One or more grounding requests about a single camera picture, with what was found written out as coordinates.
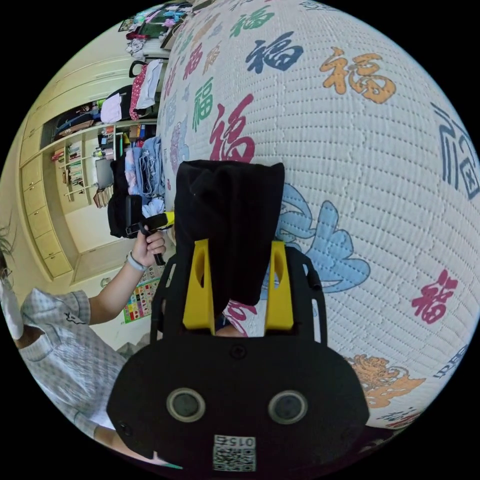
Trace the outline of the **person's left hand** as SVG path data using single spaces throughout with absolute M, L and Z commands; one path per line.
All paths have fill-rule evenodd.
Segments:
M 131 255 L 140 265 L 150 267 L 157 262 L 156 256 L 162 256 L 165 252 L 166 243 L 161 230 L 147 236 L 139 231 Z

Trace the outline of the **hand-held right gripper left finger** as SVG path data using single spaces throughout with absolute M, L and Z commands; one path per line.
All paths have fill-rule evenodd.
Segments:
M 185 298 L 183 325 L 190 332 L 215 334 L 211 262 L 207 239 L 196 241 L 194 245 Z

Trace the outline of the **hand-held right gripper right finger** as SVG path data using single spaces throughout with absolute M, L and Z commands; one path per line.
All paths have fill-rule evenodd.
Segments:
M 265 331 L 291 331 L 294 314 L 286 247 L 282 241 L 271 243 Z

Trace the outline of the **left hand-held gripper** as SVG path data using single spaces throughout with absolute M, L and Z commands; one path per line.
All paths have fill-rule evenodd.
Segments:
M 138 232 L 142 232 L 145 236 L 147 236 L 156 231 L 163 232 L 164 230 L 171 228 L 174 225 L 174 222 L 175 222 L 174 212 L 165 211 L 165 212 L 150 216 L 146 220 L 142 220 L 138 223 L 134 223 L 130 225 L 129 227 L 127 227 L 126 232 L 128 233 L 129 236 L 133 236 L 134 234 L 138 236 Z M 163 258 L 163 255 L 156 255 L 155 257 L 156 257 L 156 264 L 158 266 L 164 266 L 166 264 Z

